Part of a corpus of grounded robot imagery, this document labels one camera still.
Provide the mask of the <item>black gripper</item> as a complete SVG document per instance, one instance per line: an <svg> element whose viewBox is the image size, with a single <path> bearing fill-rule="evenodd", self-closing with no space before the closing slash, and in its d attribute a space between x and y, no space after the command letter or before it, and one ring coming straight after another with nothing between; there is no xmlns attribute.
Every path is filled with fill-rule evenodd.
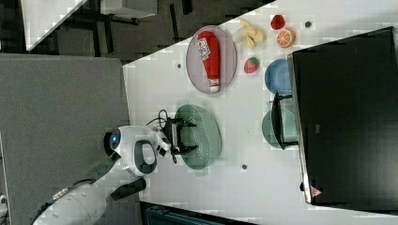
<svg viewBox="0 0 398 225"><path fill-rule="evenodd" d="M194 128L195 124L193 122L190 122L189 120L185 120L183 118L178 118L176 121L175 119L168 117L166 120L164 129L163 129L163 132L164 132L167 140L172 145L171 153L173 155L186 155L189 152L195 150L197 148L197 145L178 146L178 125L180 125L181 127Z"/></svg>

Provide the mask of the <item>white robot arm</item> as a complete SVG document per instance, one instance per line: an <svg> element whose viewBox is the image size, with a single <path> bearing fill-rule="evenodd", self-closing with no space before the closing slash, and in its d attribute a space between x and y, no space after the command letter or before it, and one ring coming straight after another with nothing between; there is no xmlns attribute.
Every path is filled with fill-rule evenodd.
<svg viewBox="0 0 398 225"><path fill-rule="evenodd" d="M155 161L145 161L145 144L155 156L186 154L195 147L184 145L181 131L194 126L182 118L169 118L164 127L123 126L109 132L105 141L114 161L106 174L62 188L40 207L30 225L94 225L105 213L109 197L156 169Z"/></svg>

